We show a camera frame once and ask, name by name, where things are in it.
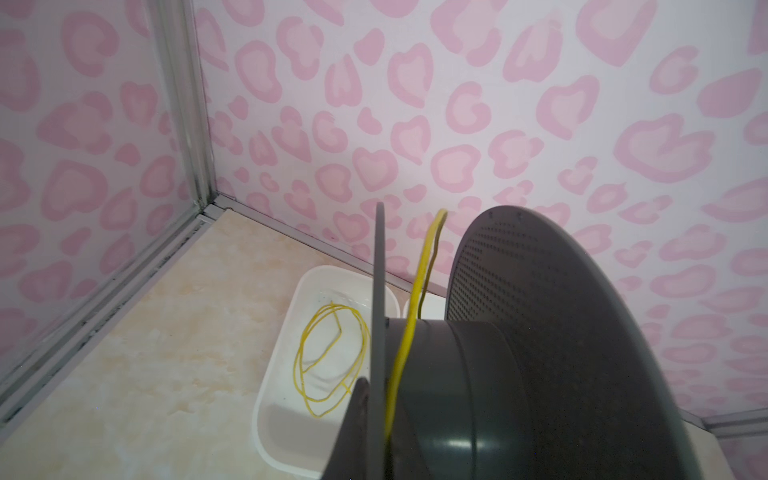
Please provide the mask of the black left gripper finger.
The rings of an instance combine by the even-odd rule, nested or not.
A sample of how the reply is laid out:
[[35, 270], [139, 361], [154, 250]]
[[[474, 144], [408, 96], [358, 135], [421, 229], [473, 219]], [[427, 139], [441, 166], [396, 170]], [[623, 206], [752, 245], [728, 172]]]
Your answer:
[[369, 381], [361, 377], [354, 385], [347, 410], [322, 480], [365, 480]]

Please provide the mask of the dark grey cable spool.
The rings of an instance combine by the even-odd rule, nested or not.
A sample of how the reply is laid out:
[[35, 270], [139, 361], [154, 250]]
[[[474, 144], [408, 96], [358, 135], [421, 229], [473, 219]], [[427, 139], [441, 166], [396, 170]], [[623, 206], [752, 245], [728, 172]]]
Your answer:
[[672, 394], [624, 301], [560, 226], [497, 206], [464, 233], [444, 313], [419, 319], [385, 426], [403, 319], [376, 306], [370, 479], [698, 479]]

